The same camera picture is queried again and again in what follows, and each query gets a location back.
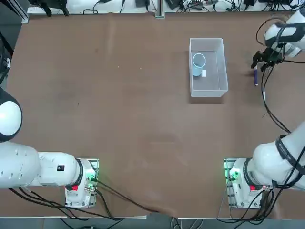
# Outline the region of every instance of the small white object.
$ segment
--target small white object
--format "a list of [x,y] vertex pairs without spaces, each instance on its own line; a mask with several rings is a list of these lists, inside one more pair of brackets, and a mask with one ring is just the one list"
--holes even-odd
[[201,70],[201,77],[206,77],[206,70],[205,69]]
[[192,73],[193,76],[200,76],[203,67],[205,66],[205,56],[201,53],[196,53],[193,56]]
[[0,105],[0,133],[12,136],[19,130],[21,120],[21,109],[16,103],[6,101]]
[[9,60],[9,58],[6,58],[6,62],[8,63],[7,68],[10,68],[10,60]]

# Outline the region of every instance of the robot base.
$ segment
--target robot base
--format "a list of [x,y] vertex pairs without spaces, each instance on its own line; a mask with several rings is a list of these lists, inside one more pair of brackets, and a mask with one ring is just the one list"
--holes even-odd
[[99,159],[79,158],[83,166],[83,175],[80,185],[73,190],[65,188],[65,205],[71,208],[90,208],[96,205],[97,182],[90,179],[98,179]]
[[246,158],[226,158],[224,160],[229,206],[235,208],[260,208],[262,194],[250,206],[253,199],[262,189],[250,190],[250,186],[244,178],[245,161]]

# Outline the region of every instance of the white cup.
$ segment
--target white cup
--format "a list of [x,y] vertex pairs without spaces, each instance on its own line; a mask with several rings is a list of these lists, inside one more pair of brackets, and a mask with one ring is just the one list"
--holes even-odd
[[192,73],[193,76],[201,76],[201,71],[205,66],[205,56],[201,53],[196,53],[193,56]]

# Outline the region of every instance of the clear plastic box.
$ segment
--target clear plastic box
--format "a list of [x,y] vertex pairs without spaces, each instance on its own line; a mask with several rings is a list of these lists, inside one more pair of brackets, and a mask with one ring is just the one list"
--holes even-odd
[[[193,76],[193,56],[205,56],[205,76]],[[191,97],[221,97],[228,91],[224,58],[224,43],[221,38],[191,38],[189,47]]]

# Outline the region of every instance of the floor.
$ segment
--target floor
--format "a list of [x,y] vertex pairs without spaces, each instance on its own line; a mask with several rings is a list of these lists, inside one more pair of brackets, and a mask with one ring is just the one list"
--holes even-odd
[[[27,0],[19,0],[23,7],[28,7]],[[6,37],[10,45],[14,48],[18,34],[21,28],[21,19],[0,4],[0,31]],[[97,228],[105,229],[113,224],[109,219],[90,219],[88,221],[77,221],[73,219],[65,219],[73,228],[80,228],[82,226],[95,225]],[[147,219],[125,219],[123,222],[117,224],[114,229],[168,229],[170,227],[171,217],[163,214],[150,214]],[[183,220],[182,229],[189,229],[194,223],[194,220]],[[201,221],[192,227],[195,229]],[[302,229],[305,221],[303,220],[266,220],[261,225],[255,226],[249,223],[243,224],[240,229]],[[200,228],[206,229],[233,229],[235,225],[224,224],[214,219],[204,220]],[[30,218],[30,219],[14,219],[14,218],[0,218],[1,229],[67,229],[68,227],[57,218]]]
[[[106,229],[114,222],[109,219],[90,219],[88,221],[77,221],[74,219],[65,219],[71,227],[79,229],[83,226],[96,226],[98,229]],[[114,229],[168,229],[170,227],[171,217],[162,214],[151,214],[147,219],[125,219],[120,222]],[[182,229],[189,229],[195,220],[184,219],[182,221]],[[302,220],[265,220],[261,225],[251,225],[245,223],[241,225],[240,229],[302,229],[304,228],[305,221]],[[192,227],[196,229],[201,224],[198,220]],[[200,229],[233,229],[235,224],[225,224],[216,221],[215,219],[204,220]],[[0,219],[1,229],[68,229],[66,225],[56,218],[32,218],[32,219]]]

